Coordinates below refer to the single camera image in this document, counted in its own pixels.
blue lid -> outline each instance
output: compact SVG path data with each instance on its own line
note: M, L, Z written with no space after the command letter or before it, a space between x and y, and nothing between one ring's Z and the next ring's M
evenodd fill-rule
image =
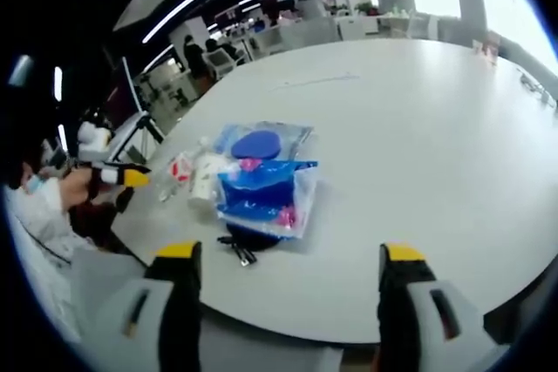
M235 142L230 150L235 159L274 159L281 152L281 140L272 131L254 131Z

face mask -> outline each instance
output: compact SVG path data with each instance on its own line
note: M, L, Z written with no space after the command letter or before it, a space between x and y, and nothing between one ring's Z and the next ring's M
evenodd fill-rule
M39 187L43 185L43 183L44 181L41 180L41 178L39 178L36 174L34 174L30 177L29 180L27 180L27 183L25 183L25 187L27 188L27 191L29 193L33 194Z

office desk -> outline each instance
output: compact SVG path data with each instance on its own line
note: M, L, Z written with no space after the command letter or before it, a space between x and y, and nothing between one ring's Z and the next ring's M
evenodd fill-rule
M252 267L197 220L186 192L138 189L113 230L145 263L203 242L201 300L260 328L325 342L379 341L379 246L408 242L483 313L520 292L558 252L558 118L470 49L376 39L318 45L239 67L181 120L154 169L228 122L310 124L304 158L321 181L301 241Z

white table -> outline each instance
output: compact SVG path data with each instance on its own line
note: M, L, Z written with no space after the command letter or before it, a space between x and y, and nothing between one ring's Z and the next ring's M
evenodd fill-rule
M482 312L520 292L558 252L558 117L471 50L431 41L325 44L241 66L155 153L162 167L227 122L311 124L322 180L309 230L241 267L186 193L139 189L114 231L144 262L203 242L201 300L236 319L327 342L378 342L378 254L408 242Z

round table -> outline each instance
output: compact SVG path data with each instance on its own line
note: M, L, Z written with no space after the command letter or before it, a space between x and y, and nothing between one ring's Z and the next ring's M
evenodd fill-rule
M515 64L418 40L324 44L241 66L204 96L151 160L214 138L226 123L313 125L302 158L321 180L300 241L252 267L199 220L187 191L138 189L114 223L145 263L176 241L203 243L201 300L225 315L324 342L379 341L379 246L407 242L486 313L558 252L558 117Z

